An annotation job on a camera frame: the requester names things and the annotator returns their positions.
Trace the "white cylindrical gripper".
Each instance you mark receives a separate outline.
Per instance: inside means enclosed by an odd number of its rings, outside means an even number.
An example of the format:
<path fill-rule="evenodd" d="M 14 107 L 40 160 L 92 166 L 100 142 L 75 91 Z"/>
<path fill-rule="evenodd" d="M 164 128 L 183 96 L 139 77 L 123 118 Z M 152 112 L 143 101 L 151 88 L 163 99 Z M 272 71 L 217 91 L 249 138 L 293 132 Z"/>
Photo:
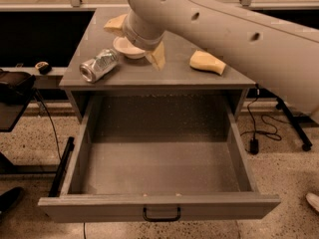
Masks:
<path fill-rule="evenodd" d="M 161 42 L 164 30 L 148 23 L 133 10 L 110 19 L 104 30 L 117 37 L 126 36 L 136 47 L 146 50 L 146 58 L 152 66 L 160 71 L 165 65 L 164 45 Z"/>

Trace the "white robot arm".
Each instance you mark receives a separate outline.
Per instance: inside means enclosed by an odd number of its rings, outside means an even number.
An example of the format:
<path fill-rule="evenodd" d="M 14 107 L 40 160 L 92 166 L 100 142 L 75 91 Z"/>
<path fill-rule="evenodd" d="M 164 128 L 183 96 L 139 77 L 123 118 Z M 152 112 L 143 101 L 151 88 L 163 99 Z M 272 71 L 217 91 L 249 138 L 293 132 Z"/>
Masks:
<path fill-rule="evenodd" d="M 314 120 L 319 118 L 319 30 L 214 0 L 128 0 L 105 30 L 152 51 L 166 31 L 219 58 Z"/>

